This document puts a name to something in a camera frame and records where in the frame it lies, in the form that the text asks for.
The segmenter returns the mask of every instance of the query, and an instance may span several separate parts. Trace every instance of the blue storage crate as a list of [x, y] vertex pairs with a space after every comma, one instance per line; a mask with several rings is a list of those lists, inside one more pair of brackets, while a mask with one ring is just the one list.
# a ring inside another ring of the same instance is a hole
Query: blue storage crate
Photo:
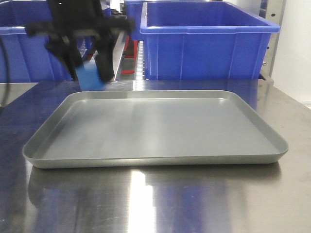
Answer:
[[152, 1], [152, 0], [126, 0], [125, 1], [126, 14], [128, 18], [135, 20], [136, 28], [131, 32], [132, 40], [143, 40], [143, 36], [140, 33], [140, 20], [141, 20], [142, 4], [145, 1]]
[[228, 2], [145, 2], [145, 76], [257, 79], [270, 35], [279, 28]]
[[[0, 36], [6, 47], [11, 82], [39, 82], [42, 80], [70, 80], [63, 65], [44, 45], [47, 37], [26, 35], [24, 25], [51, 20], [46, 1], [11, 0], [0, 2]], [[0, 83], [6, 81], [6, 67], [0, 52]]]

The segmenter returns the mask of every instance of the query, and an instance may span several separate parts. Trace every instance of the metal tray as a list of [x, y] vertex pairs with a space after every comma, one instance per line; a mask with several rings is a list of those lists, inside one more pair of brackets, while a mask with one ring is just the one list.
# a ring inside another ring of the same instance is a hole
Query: metal tray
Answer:
[[286, 141], [228, 91], [90, 91], [68, 96], [23, 148], [38, 168], [260, 164]]

